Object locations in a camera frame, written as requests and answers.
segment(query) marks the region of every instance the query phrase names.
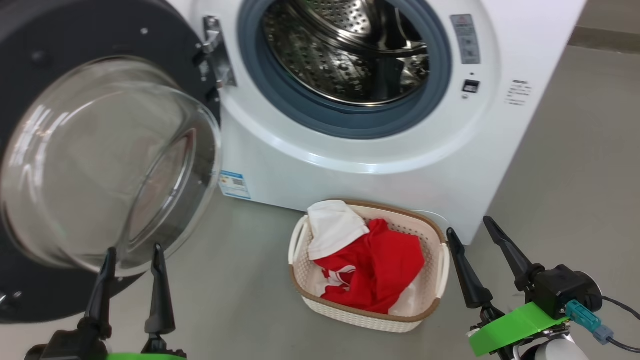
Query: door hinge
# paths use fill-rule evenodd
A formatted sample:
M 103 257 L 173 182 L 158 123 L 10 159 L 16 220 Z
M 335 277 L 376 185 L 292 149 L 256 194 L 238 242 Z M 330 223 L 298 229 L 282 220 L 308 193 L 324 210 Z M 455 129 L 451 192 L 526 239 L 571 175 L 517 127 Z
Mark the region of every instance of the door hinge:
M 202 44 L 202 52 L 211 60 L 216 75 L 216 87 L 235 86 L 236 77 L 225 46 L 220 20 L 215 16 L 205 16 L 203 24 L 205 42 Z

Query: blue connector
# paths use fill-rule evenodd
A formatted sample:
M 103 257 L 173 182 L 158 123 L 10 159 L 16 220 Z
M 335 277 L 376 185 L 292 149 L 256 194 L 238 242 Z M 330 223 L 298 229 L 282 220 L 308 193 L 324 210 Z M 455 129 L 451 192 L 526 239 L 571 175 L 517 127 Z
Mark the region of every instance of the blue connector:
M 571 300 L 566 305 L 565 314 L 576 324 L 587 329 L 593 337 L 602 345 L 609 343 L 607 338 L 613 338 L 613 331 L 602 325 L 599 317 L 595 316 L 589 309 L 576 300 Z

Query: stainless steel drum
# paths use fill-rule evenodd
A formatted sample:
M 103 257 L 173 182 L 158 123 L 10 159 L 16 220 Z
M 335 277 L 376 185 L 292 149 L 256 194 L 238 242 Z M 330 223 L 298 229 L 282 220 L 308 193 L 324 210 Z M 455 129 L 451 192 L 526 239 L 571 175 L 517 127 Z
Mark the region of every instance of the stainless steel drum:
M 264 29 L 287 72 L 331 101 L 379 106 L 428 80 L 426 44 L 383 0 L 280 0 Z
M 152 64 L 111 59 L 57 80 L 14 132 L 2 164 L 3 220 L 47 266 L 149 269 L 189 236 L 212 189 L 220 132 L 209 110 Z

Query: red clothing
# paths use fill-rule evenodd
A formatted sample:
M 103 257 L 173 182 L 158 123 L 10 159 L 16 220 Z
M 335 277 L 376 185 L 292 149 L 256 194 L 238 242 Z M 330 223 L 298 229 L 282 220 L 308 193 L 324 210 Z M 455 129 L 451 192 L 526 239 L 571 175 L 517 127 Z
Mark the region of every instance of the red clothing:
M 369 222 L 369 234 L 326 258 L 315 260 L 340 286 L 327 286 L 323 299 L 356 309 L 388 314 L 424 266 L 420 239 L 388 229 L 383 219 Z M 350 271 L 341 270 L 347 266 Z

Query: white plastic basket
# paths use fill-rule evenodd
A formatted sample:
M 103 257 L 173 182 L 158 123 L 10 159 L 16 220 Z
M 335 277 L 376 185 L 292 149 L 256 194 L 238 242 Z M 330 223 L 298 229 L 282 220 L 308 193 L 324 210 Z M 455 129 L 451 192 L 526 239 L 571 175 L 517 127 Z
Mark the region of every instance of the white plastic basket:
M 372 313 L 336 304 L 314 295 L 314 285 L 321 269 L 309 260 L 307 248 L 313 240 L 308 216 L 298 221 L 289 244 L 291 279 L 307 306 L 316 313 L 351 325 L 388 332 L 408 332 L 431 315 L 440 303 L 449 277 L 449 248 L 440 228 L 430 219 L 411 211 L 368 202 L 345 200 L 367 223 L 382 218 L 389 229 L 420 238 L 425 264 L 416 277 L 417 304 L 409 316 Z

